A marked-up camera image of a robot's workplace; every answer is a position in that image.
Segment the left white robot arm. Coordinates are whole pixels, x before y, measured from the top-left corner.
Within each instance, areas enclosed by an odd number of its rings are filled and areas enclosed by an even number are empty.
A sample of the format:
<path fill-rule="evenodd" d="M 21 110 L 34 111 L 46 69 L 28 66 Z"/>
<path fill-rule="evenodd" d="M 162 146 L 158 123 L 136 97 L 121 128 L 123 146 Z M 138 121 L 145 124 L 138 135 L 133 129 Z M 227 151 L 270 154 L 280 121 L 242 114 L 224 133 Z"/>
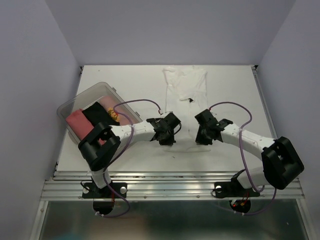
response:
<path fill-rule="evenodd" d="M 172 146 L 176 142 L 175 128 L 181 125 L 181 121 L 172 112 L 165 117 L 148 118 L 135 124 L 98 123 L 78 144 L 78 149 L 89 166 L 95 193 L 100 197 L 111 193 L 112 180 L 108 167 L 130 145 L 157 141 L 161 146 Z"/>

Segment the white printed t-shirt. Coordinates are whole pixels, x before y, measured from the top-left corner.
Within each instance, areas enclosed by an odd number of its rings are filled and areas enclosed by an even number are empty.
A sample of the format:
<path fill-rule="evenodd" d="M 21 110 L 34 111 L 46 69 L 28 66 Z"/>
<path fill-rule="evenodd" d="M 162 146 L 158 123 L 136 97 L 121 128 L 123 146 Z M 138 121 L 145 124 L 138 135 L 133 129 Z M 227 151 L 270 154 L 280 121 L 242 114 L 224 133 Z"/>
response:
<path fill-rule="evenodd" d="M 175 135 L 176 143 L 163 150 L 171 153 L 200 153 L 211 149 L 196 143 L 199 124 L 195 116 L 208 108 L 207 71 L 188 66 L 163 69 L 166 81 L 165 111 L 172 112 L 180 121 L 181 129 Z"/>

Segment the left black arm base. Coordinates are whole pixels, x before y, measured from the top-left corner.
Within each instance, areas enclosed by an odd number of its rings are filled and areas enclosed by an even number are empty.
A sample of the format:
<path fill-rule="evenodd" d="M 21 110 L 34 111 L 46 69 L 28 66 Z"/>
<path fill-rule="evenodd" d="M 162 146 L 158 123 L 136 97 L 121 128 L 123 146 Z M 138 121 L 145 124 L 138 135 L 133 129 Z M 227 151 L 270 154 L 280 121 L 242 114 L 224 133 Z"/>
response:
<path fill-rule="evenodd" d="M 119 195 L 113 193 L 107 186 L 100 189 L 93 181 L 80 182 L 83 199 L 120 199 L 127 197 L 128 184 L 125 182 L 112 182 L 111 188 Z"/>

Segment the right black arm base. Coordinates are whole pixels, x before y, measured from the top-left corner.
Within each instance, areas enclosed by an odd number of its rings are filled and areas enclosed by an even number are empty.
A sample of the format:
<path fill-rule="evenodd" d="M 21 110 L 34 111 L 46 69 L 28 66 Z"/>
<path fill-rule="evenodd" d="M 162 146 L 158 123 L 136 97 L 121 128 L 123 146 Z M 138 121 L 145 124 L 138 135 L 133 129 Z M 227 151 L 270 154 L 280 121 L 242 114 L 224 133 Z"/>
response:
<path fill-rule="evenodd" d="M 259 197 L 260 193 L 255 192 L 253 188 L 243 188 L 238 181 L 240 174 L 245 172 L 241 170 L 232 176 L 230 181 L 220 181 L 214 183 L 211 195 L 218 199 L 224 198 L 242 198 L 242 197 Z"/>

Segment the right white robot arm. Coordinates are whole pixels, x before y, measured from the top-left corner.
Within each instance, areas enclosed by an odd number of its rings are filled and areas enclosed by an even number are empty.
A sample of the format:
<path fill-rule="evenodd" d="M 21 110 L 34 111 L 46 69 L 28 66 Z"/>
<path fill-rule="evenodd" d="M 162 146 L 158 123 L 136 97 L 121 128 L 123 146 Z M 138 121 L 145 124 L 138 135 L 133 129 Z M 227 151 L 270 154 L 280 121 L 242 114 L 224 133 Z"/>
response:
<path fill-rule="evenodd" d="M 231 120 L 217 120 L 208 110 L 195 116 L 199 124 L 195 142 L 199 145 L 212 145 L 214 141 L 233 145 L 257 157 L 261 167 L 244 169 L 237 172 L 230 181 L 217 182 L 217 197 L 241 196 L 254 187 L 271 185 L 277 190 L 284 190 L 305 169 L 302 160 L 291 141 L 286 137 L 278 139 L 257 135 L 244 130 Z"/>

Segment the clear plastic storage bin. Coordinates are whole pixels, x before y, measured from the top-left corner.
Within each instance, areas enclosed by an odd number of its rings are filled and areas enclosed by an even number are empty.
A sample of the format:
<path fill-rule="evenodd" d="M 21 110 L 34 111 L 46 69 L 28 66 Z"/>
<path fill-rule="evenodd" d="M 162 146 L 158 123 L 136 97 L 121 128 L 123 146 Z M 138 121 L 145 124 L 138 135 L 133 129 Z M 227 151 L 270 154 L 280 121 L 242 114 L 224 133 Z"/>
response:
<path fill-rule="evenodd" d="M 99 100 L 102 97 L 105 96 L 110 96 L 115 99 L 117 104 L 122 103 L 124 100 L 116 93 L 116 90 L 110 87 L 107 83 L 105 82 L 99 82 L 88 89 L 82 91 L 78 95 L 76 95 L 74 98 L 71 100 L 68 100 L 67 102 L 63 103 L 60 107 L 57 109 L 57 115 L 59 118 L 62 120 L 62 122 L 66 125 L 66 128 L 69 132 L 70 138 L 73 140 L 73 142 L 78 145 L 78 138 L 76 135 L 73 133 L 71 128 L 66 122 L 66 118 L 74 111 L 78 109 L 85 110 L 86 108 L 90 107 L 92 104 L 95 102 L 99 102 Z M 133 116 L 134 118 L 138 121 L 138 123 L 142 122 L 143 120 L 138 116 L 137 113 L 134 112 L 132 108 L 128 106 L 128 104 L 121 104 L 123 105 Z M 130 123 L 132 121 L 130 120 L 129 117 L 127 117 L 123 113 L 118 113 L 119 115 L 123 115 L 126 117 Z M 113 125 L 108 125 L 106 122 L 101 122 L 105 124 L 106 126 L 113 126 Z"/>

